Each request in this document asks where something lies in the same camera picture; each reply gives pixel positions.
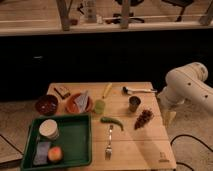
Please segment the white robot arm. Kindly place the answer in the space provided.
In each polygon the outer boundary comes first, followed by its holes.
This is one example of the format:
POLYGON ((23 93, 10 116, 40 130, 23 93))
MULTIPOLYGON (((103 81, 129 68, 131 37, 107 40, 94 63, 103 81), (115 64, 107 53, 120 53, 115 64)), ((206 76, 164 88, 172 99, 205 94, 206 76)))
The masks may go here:
POLYGON ((186 99, 213 114, 213 88, 205 84, 207 78, 207 67, 200 62, 174 68, 166 74, 166 86, 157 95, 165 127, 175 118, 175 108, 186 99))

